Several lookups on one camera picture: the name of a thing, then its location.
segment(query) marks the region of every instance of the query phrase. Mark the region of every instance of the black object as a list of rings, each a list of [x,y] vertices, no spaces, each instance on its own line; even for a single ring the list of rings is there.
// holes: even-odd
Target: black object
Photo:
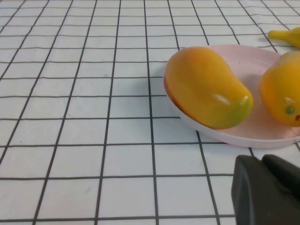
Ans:
[[[300,225],[300,168],[277,156],[237,156],[231,194],[237,225]]]

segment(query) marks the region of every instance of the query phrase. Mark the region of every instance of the black grid line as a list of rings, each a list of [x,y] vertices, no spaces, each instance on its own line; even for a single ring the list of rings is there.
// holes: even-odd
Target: black grid line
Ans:
[[[297,147],[297,149],[299,150],[299,152],[300,152],[300,146],[299,146],[299,144],[298,144],[298,142],[297,143],[295,143],[296,144],[296,147]]]
[[[274,47],[274,45],[272,44],[272,42],[268,39],[267,35],[263,32],[262,28],[260,26],[258,26],[258,23],[255,22],[255,20],[250,16],[249,12],[244,8],[244,6],[241,4],[240,0],[237,0],[238,3],[243,7],[244,11],[247,13],[247,15],[250,17],[250,19],[253,21],[253,23],[261,30],[262,34],[264,35],[264,37],[268,40],[268,42],[270,43],[271,47],[274,49],[275,52],[278,52],[277,49]]]
[[[236,34],[236,36],[253,36],[253,35],[262,35],[262,34]],[[29,35],[30,37],[55,37],[55,35]],[[85,37],[84,35],[58,35],[59,37],[72,37],[72,38],[82,38]],[[199,34],[199,35],[192,35],[192,34],[178,34],[178,37],[204,37],[203,34]],[[220,36],[217,34],[210,34],[207,35],[208,37],[212,36],[212,37],[216,37],[216,36]],[[233,36],[233,34],[222,34],[222,36]],[[24,37],[24,35],[1,35],[1,37]],[[132,35],[132,36],[119,36],[119,38],[144,38],[145,36],[136,36],[136,35]],[[148,35],[148,37],[174,37],[174,35]],[[89,38],[115,38],[115,36],[111,36],[111,35],[101,35],[101,36],[94,36],[94,35],[89,35]],[[49,48],[44,48],[44,47],[26,47],[26,48],[22,48],[22,49],[34,49],[34,48],[40,48],[40,49],[49,49]]]
[[[266,24],[266,25],[274,25],[273,23],[270,22],[257,22],[257,25],[261,25],[261,24]],[[222,26],[224,24],[203,24],[208,25],[208,26]],[[253,24],[238,24],[240,26],[253,26]],[[286,23],[286,25],[300,25],[300,23]],[[8,27],[31,27],[30,25],[7,25]],[[35,27],[58,27],[59,25],[35,25]],[[68,25],[63,25],[63,27],[65,26],[70,26],[70,27],[87,27],[87,25],[73,25],[73,24],[68,24]],[[142,27],[145,25],[119,25],[119,27]],[[170,24],[148,24],[148,27],[165,27],[165,26],[172,26]],[[176,26],[195,26],[194,24],[179,24]],[[91,25],[91,27],[115,27],[115,25]]]
[[[249,148],[249,151],[250,151],[251,156],[254,157],[254,153],[253,153],[253,151],[252,151],[252,148]]]
[[[232,214],[219,215],[220,218],[233,218]],[[97,221],[106,220],[146,220],[155,219],[155,216],[141,216],[141,217],[99,217]],[[177,215],[177,216],[159,216],[158,219],[192,219],[192,218],[215,218],[214,215]],[[93,221],[93,217],[87,218],[45,218],[37,219],[37,222],[68,222],[68,221]],[[0,219],[0,223],[12,222],[33,222],[33,219]]]
[[[54,62],[54,63],[78,63],[78,61],[47,61],[47,62]],[[149,61],[149,62],[167,62],[167,61]],[[22,61],[22,62],[13,62],[14,63],[43,63],[42,61]],[[81,63],[113,63],[113,61],[81,61]],[[116,61],[116,63],[146,63],[146,61]]]
[[[65,118],[65,120],[144,120],[144,119],[179,119],[180,117],[177,116],[157,116],[157,117],[82,117],[82,118]],[[21,120],[62,120],[63,118],[23,118]],[[18,119],[0,119],[0,120],[11,120],[11,121],[18,121]]]
[[[18,7],[18,9],[14,12],[14,14],[12,16],[9,16],[10,19],[7,21],[7,23],[2,27],[2,29],[0,30],[0,33],[4,30],[4,28],[9,24],[9,22],[11,21],[11,19],[15,16],[15,14],[19,11],[19,9],[22,7],[22,5],[25,3],[25,1],[23,1],[23,3]]]
[[[273,11],[266,5],[266,3],[264,3],[262,0],[260,0],[260,1],[261,1],[261,3],[264,4],[265,7],[273,14],[273,16],[278,20],[278,22],[281,23],[281,25],[283,25],[285,28],[287,28],[288,30],[290,30],[286,25],[284,25],[284,24],[277,18],[277,16],[273,13]]]
[[[217,1],[216,1],[216,0],[214,0],[214,1],[215,1],[215,3],[216,3],[216,5],[217,5],[217,7],[218,7],[218,9],[219,9],[219,11],[220,11],[220,13],[222,14],[223,18],[225,19],[225,21],[226,21],[228,27],[231,29],[231,31],[232,31],[232,33],[233,33],[233,36],[234,36],[235,40],[237,41],[238,44],[240,44],[240,42],[239,42],[239,40],[237,39],[237,37],[236,37],[236,35],[235,35],[235,33],[234,33],[232,27],[230,26],[229,22],[227,21],[226,17],[224,16],[222,10],[220,9],[220,6],[218,5]]]
[[[284,0],[284,2],[295,12],[298,14],[298,16],[300,16],[300,14],[286,1]]]
[[[259,35],[262,35],[262,34],[248,34],[246,36],[259,36]],[[216,36],[220,36],[220,35],[181,35],[181,36],[189,36],[189,37],[216,37]],[[280,47],[290,47],[290,46],[287,46],[287,45],[280,45]],[[0,48],[0,50],[16,50],[18,48]],[[44,47],[26,47],[26,48],[22,48],[22,49],[46,49],[46,50],[49,50],[50,48],[44,48]],[[70,50],[70,49],[82,49],[82,48],[52,48],[52,49],[61,49],[61,50]],[[114,49],[114,48],[85,48],[85,49],[97,49],[97,50],[108,50],[108,49]],[[125,50],[129,50],[129,49],[146,49],[146,48],[143,48],[143,47],[135,47],[135,48],[117,48],[117,49],[125,49]],[[155,47],[148,47],[148,49],[176,49],[176,47],[160,47],[160,48],[155,48]]]
[[[208,39],[207,39],[207,35],[205,34],[205,30],[204,30],[204,28],[203,28],[203,26],[202,26],[202,23],[201,23],[201,20],[200,20],[200,18],[199,18],[199,16],[198,16],[197,10],[195,9],[193,0],[191,0],[191,3],[192,3],[192,5],[193,5],[193,8],[194,8],[195,14],[196,14],[196,16],[197,16],[197,19],[198,19],[198,21],[199,21],[199,23],[200,23],[200,27],[201,27],[202,32],[203,32],[203,36],[205,37],[205,40],[206,40],[207,45],[209,45],[209,42],[208,42]]]
[[[162,142],[154,143],[154,145],[184,145],[184,144],[199,144],[199,142]],[[227,144],[223,142],[202,142],[202,144]],[[128,146],[128,145],[151,145],[151,143],[108,143],[106,146]],[[58,144],[58,147],[79,147],[79,146],[104,146],[104,144]],[[55,147],[55,144],[32,144],[32,145],[0,145],[0,148],[15,148],[15,147]]]
[[[254,15],[273,16],[273,15],[269,15],[269,14],[267,14],[267,15],[266,14],[251,14],[250,16],[254,16]],[[169,17],[168,15],[148,15],[147,17],[158,17],[158,16],[159,17]],[[201,16],[216,17],[218,15],[201,15]],[[11,17],[11,16],[9,16],[9,15],[2,15],[1,16],[0,15],[0,18],[8,18],[8,17]],[[36,15],[15,15],[13,17],[16,17],[16,18],[31,18],[31,17],[37,17],[37,16]],[[64,16],[61,16],[61,15],[44,15],[43,16],[42,15],[41,17],[50,17],[50,18],[53,17],[53,18],[55,18],[55,17],[64,17]],[[90,15],[68,15],[67,17],[90,17]],[[117,16],[116,15],[95,15],[94,17],[117,17]],[[142,16],[142,15],[120,15],[120,18],[123,18],[123,17],[140,17],[140,18],[143,18],[144,16]],[[174,17],[194,17],[194,15],[176,15]],[[245,17],[245,16],[244,15],[230,15],[230,17]]]
[[[200,152],[201,152],[202,161],[203,161],[203,164],[204,164],[205,173],[207,175],[206,176],[207,183],[208,183],[208,187],[210,189],[210,195],[211,195],[212,204],[214,206],[214,210],[215,210],[215,214],[216,214],[217,224],[221,225],[220,215],[219,215],[219,212],[218,212],[216,199],[215,199],[215,196],[213,194],[212,185],[211,185],[211,181],[210,181],[210,173],[208,171],[208,167],[207,167],[207,164],[206,164],[206,159],[205,159],[205,155],[204,155],[204,151],[203,151],[203,146],[202,146],[203,143],[201,142],[201,137],[200,137],[199,131],[197,131],[196,133],[197,133],[197,137],[198,137],[198,140],[199,140]]]
[[[169,178],[169,177],[232,177],[233,173],[212,173],[212,174],[160,174],[160,175],[122,175],[122,176],[103,176],[103,179],[126,179],[126,178]],[[85,177],[49,177],[48,180],[91,180],[100,179],[100,176]],[[0,180],[45,180],[45,177],[0,177]]]
[[[37,8],[42,8],[42,7],[26,7],[26,9],[37,9]],[[68,8],[68,7],[47,7],[47,8]],[[88,9],[88,8],[93,8],[93,7],[71,7],[71,8],[81,8],[81,9]],[[117,7],[96,7],[97,9],[117,9]],[[122,7],[122,9],[144,9],[143,7]],[[168,8],[168,7],[147,7],[150,9],[153,8]],[[192,7],[177,7],[177,6],[172,6],[171,8],[192,8]],[[216,7],[196,7],[196,8],[202,8],[202,9],[206,9],[206,8],[216,8]],[[240,8],[240,7],[231,7],[231,6],[222,6],[221,8]],[[265,7],[261,7],[261,6],[244,6],[244,8],[265,8]],[[289,7],[272,7],[272,8],[289,8]],[[0,7],[0,9],[16,9],[15,7]]]
[[[120,77],[105,77],[105,76],[87,76],[87,77],[78,77],[77,79],[145,79],[146,76],[120,76]],[[152,76],[151,78],[162,78],[162,76]],[[36,77],[19,77],[19,78],[3,78],[3,80],[26,80],[26,79],[36,79]],[[40,77],[40,79],[74,79],[74,77]]]
[[[44,6],[44,8],[42,9],[42,11],[41,11],[41,13],[39,14],[39,16],[43,13],[43,10],[45,9],[45,7],[47,6],[48,3],[49,3],[49,0],[48,0],[47,3],[45,4],[45,6]],[[35,20],[35,22],[34,22],[34,24],[32,25],[30,31],[32,30],[32,28],[33,28],[34,25],[36,24],[37,20],[39,19],[39,16],[38,16],[37,19]],[[24,40],[22,41],[22,43],[21,43],[19,49],[22,47],[22,45],[23,45],[23,43],[24,43],[24,41],[25,41],[27,35],[25,36]],[[11,62],[9,63],[9,65],[8,65],[7,68],[6,68],[6,70],[4,71],[4,73],[2,74],[2,76],[0,77],[0,81],[1,81],[2,77],[4,76],[5,72],[8,70],[8,67],[11,65],[12,61],[14,60],[14,57],[16,56],[17,52],[18,52],[18,51],[16,51],[16,53],[14,54],[14,56],[13,56]],[[15,131],[16,131],[16,129],[17,129],[19,123],[20,123],[20,119],[22,118],[22,115],[23,115],[23,113],[24,113],[24,111],[25,111],[25,108],[26,108],[26,106],[27,106],[27,104],[28,104],[28,102],[29,102],[29,99],[30,99],[30,96],[31,96],[31,94],[32,94],[32,92],[33,92],[33,89],[34,89],[36,83],[38,82],[38,78],[39,78],[39,76],[36,78],[36,81],[35,81],[35,83],[33,84],[32,88],[31,88],[30,94],[29,94],[29,96],[28,96],[28,98],[27,98],[27,100],[26,100],[26,103],[25,103],[25,105],[24,105],[24,107],[23,107],[23,109],[22,109],[22,112],[21,112],[21,114],[20,114],[20,117],[19,117],[19,119],[18,119],[18,121],[17,121],[17,123],[16,123],[16,125],[15,125],[15,127],[14,127],[14,129],[13,129],[13,132],[11,133],[11,135],[10,135],[10,137],[9,137],[9,140],[8,140],[8,142],[7,142],[7,146],[9,146],[9,144],[10,144],[10,142],[11,142],[11,140],[12,140],[14,134],[15,134]],[[1,158],[0,158],[0,164],[1,164],[2,161],[3,161],[3,158],[4,158],[5,154],[6,154],[6,152],[7,152],[7,148],[5,148],[4,151],[3,151],[3,154],[2,154],[2,156],[1,156]]]
[[[149,50],[148,50],[148,31],[147,31],[147,16],[146,16],[146,1],[144,2],[144,19],[145,19],[145,35],[146,35],[146,57],[147,57],[147,75],[148,75],[148,92],[151,96],[151,82],[150,82],[150,65],[149,65]],[[149,113],[150,113],[150,131],[151,131],[151,153],[152,153],[152,170],[153,170],[153,190],[154,190],[154,206],[155,206],[155,222],[159,225],[158,213],[158,188],[156,179],[156,165],[155,165],[155,146],[154,146],[154,131],[153,131],[153,116],[152,116],[152,98],[149,97]]]
[[[267,48],[267,47],[286,47],[289,48],[291,46],[286,46],[286,45],[267,45],[267,46],[260,46],[259,48]]]
[[[94,12],[95,12],[96,4],[97,4],[97,1],[95,1],[95,6],[94,6],[94,9],[93,9],[93,13],[92,13],[92,16],[90,18],[90,25],[92,23],[92,19],[93,19],[93,15],[94,15]],[[64,20],[63,20],[62,24],[64,23],[64,21],[65,21],[65,19],[67,17],[67,14],[68,14],[68,12],[70,10],[70,7],[69,7],[69,9],[66,12],[66,16],[64,17]],[[51,161],[50,161],[50,164],[49,164],[49,167],[48,167],[48,170],[47,170],[47,174],[46,174],[46,178],[45,178],[45,181],[44,181],[44,185],[43,185],[43,188],[42,188],[42,193],[41,193],[40,199],[38,201],[37,210],[36,210],[36,213],[34,215],[34,220],[33,220],[33,223],[32,223],[33,225],[35,225],[36,221],[37,221],[38,213],[39,213],[39,210],[40,210],[40,207],[41,207],[41,204],[42,204],[42,200],[43,200],[43,197],[44,197],[44,194],[45,194],[45,189],[46,189],[46,186],[47,186],[47,182],[48,182],[48,178],[49,178],[49,175],[50,175],[51,167],[53,165],[53,161],[54,161],[54,158],[55,158],[55,153],[56,153],[56,150],[57,150],[57,145],[58,145],[58,143],[60,141],[60,135],[61,135],[64,123],[65,123],[65,119],[67,117],[67,112],[68,112],[68,108],[69,108],[69,105],[70,105],[70,102],[71,102],[71,97],[72,97],[72,93],[73,93],[74,86],[75,86],[75,83],[76,83],[76,78],[78,76],[78,72],[79,72],[81,60],[83,58],[84,48],[85,48],[85,45],[86,45],[86,42],[87,42],[87,39],[88,39],[88,35],[89,35],[89,31],[90,31],[90,25],[89,25],[88,30],[87,30],[87,34],[86,34],[85,41],[84,41],[84,44],[83,44],[83,48],[82,48],[81,56],[80,56],[80,59],[79,59],[77,71],[76,71],[76,74],[75,74],[75,77],[74,77],[74,81],[73,81],[73,84],[72,84],[71,92],[70,92],[70,95],[69,95],[69,98],[68,98],[68,102],[67,102],[67,106],[66,106],[66,109],[65,109],[65,112],[64,112],[64,117],[62,119],[60,130],[59,130],[59,133],[58,133],[58,136],[57,136],[57,139],[56,139],[56,143],[55,143],[54,150],[53,150],[53,153],[52,153]]]
[[[45,9],[45,7],[47,6],[48,3],[49,3],[49,0],[47,1],[46,5],[43,7],[43,9],[42,9],[42,11],[40,12],[40,14],[39,14],[38,16],[36,16],[36,20],[34,21],[33,25],[31,26],[30,30],[28,31],[28,33],[25,35],[25,37],[24,37],[23,41],[21,42],[19,48],[17,49],[17,51],[15,52],[14,56],[12,57],[10,63],[8,64],[8,66],[7,66],[6,69],[4,70],[3,74],[1,75],[0,81],[1,81],[1,79],[3,78],[3,76],[5,75],[5,73],[7,72],[8,68],[10,67],[10,65],[12,64],[12,62],[14,61],[15,56],[18,54],[19,50],[22,48],[22,46],[23,46],[23,44],[24,44],[26,38],[28,37],[29,33],[32,31],[33,27],[36,25],[38,19],[40,18],[41,14],[43,13],[43,11],[44,11],[44,9]]]
[[[118,21],[117,21],[117,29],[116,29],[115,48],[114,48],[114,54],[113,54],[112,79],[111,79],[111,86],[110,86],[110,91],[109,91],[110,96],[109,96],[109,100],[108,100],[107,120],[106,120],[106,127],[105,127],[104,146],[103,146],[103,150],[102,150],[102,162],[101,162],[101,170],[100,170],[100,178],[99,178],[99,187],[98,187],[98,194],[97,194],[97,204],[96,204],[96,210],[95,210],[94,225],[98,224],[98,217],[99,217],[99,210],[100,210],[100,200],[101,200],[101,191],[102,191],[104,164],[105,164],[105,154],[106,154],[107,138],[108,138],[108,127],[109,127],[109,119],[110,119],[111,104],[112,104],[113,77],[114,77],[114,69],[115,69],[116,56],[117,56],[117,44],[118,44],[118,32],[119,32],[121,4],[122,4],[122,1],[120,0],[119,12],[118,12]]]
[[[171,12],[171,8],[170,8],[170,2],[169,2],[169,0],[167,0],[167,2],[168,2],[169,10],[170,10],[170,16],[171,16],[172,24],[173,24],[173,29],[174,29],[175,39],[176,39],[176,45],[177,45],[177,49],[179,51],[180,47],[179,47],[179,43],[178,43],[178,39],[177,39],[177,35],[176,35],[176,29],[175,29],[175,26],[174,26],[172,12]],[[208,172],[208,168],[207,168],[206,161],[205,161],[205,156],[204,156],[204,152],[203,152],[203,148],[202,148],[202,143],[201,143],[199,131],[196,131],[196,134],[197,134],[197,138],[198,138],[198,141],[199,141],[201,156],[202,156],[202,160],[203,160],[203,164],[204,164],[204,168],[205,168],[207,183],[208,183],[209,190],[210,190],[211,201],[212,201],[214,211],[215,211],[215,217],[216,217],[217,225],[221,225],[216,200],[215,200],[214,193],[213,193],[213,190],[212,190],[212,185],[211,185],[211,182],[210,182],[209,172]]]
[[[27,98],[28,96],[0,96],[0,98]],[[32,98],[68,98],[69,96],[36,96],[32,95]],[[72,98],[108,98],[109,95],[73,95]],[[127,97],[166,97],[166,95],[113,95],[113,98],[127,98]]]

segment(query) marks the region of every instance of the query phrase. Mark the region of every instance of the plastic fruit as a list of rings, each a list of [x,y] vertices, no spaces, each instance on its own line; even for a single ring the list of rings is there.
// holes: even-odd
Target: plastic fruit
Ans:
[[[283,54],[260,81],[266,109],[279,123],[300,127],[300,51]]]
[[[250,91],[212,49],[189,47],[176,52],[166,65],[164,79],[172,101],[212,129],[234,127],[252,110]]]
[[[268,38],[285,41],[297,48],[300,48],[300,27],[296,27],[289,31],[271,30]]]

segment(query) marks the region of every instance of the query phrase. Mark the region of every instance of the mango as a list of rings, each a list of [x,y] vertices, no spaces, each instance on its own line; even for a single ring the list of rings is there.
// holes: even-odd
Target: mango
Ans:
[[[195,46],[168,61],[164,83],[172,101],[190,118],[212,129],[232,128],[250,114],[253,97],[214,50]]]
[[[300,127],[300,51],[283,54],[262,76],[263,104],[279,123]]]

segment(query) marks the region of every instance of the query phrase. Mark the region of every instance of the toy mango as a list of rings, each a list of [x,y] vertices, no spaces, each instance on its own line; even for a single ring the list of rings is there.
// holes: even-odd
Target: toy mango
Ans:
[[[300,127],[300,51],[283,54],[260,81],[262,101],[279,123]]]
[[[226,61],[206,47],[188,47],[168,61],[164,83],[172,101],[190,118],[212,129],[240,124],[253,97]]]

